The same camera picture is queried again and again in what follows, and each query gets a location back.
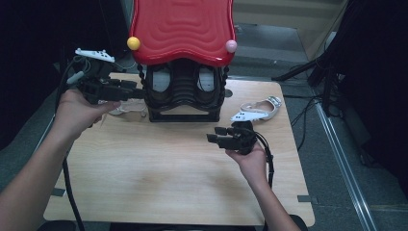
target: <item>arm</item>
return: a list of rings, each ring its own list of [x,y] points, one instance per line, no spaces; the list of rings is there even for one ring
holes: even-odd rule
[[[93,122],[119,105],[91,105],[77,90],[63,94],[47,137],[0,194],[2,230],[38,228],[69,147]]]
[[[232,150],[225,150],[225,153],[240,166],[242,175],[258,200],[269,230],[299,230],[269,187],[266,154],[262,146],[255,143],[252,152],[247,155]]]

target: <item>wooden table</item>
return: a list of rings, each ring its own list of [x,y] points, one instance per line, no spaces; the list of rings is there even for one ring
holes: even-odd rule
[[[137,75],[113,78],[139,80]],[[244,102],[283,99],[277,83],[227,80],[219,122],[152,123],[140,113],[107,115],[78,139],[68,156],[71,184],[83,220],[262,225],[264,217],[238,165],[207,142],[214,127],[231,126]],[[274,155],[273,190],[290,214],[315,222],[292,127],[283,102],[271,120],[254,122]],[[64,189],[62,174],[56,188]],[[72,219],[67,196],[51,196],[44,217]]]

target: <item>gray floor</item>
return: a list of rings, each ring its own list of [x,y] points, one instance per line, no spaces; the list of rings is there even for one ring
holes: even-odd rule
[[[294,29],[257,25],[241,25],[239,49],[230,65],[230,77],[269,81],[292,67],[307,62],[303,47]],[[131,57],[120,61],[133,63]],[[129,72],[136,72],[133,67]],[[306,83],[307,73],[281,82],[285,95],[312,96]],[[53,113],[54,95],[26,123],[13,143],[0,152],[0,186],[13,179],[35,149]],[[285,97],[290,120],[307,105],[307,99]],[[364,230],[338,165],[337,154],[324,130],[319,107],[308,111],[305,142],[299,150],[309,194],[313,197],[316,223],[310,230]],[[330,117],[352,173],[358,182],[377,230],[407,230],[408,203],[396,179],[384,168],[369,168],[361,164],[359,149],[340,118]],[[300,120],[293,135],[300,144],[305,127]],[[109,223],[86,222],[87,230],[108,230]]]

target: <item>red plastic lid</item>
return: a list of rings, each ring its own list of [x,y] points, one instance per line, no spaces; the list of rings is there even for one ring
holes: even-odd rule
[[[187,58],[211,66],[231,63],[225,44],[236,40],[233,0],[135,0],[130,37],[140,40],[133,52],[140,64]]]

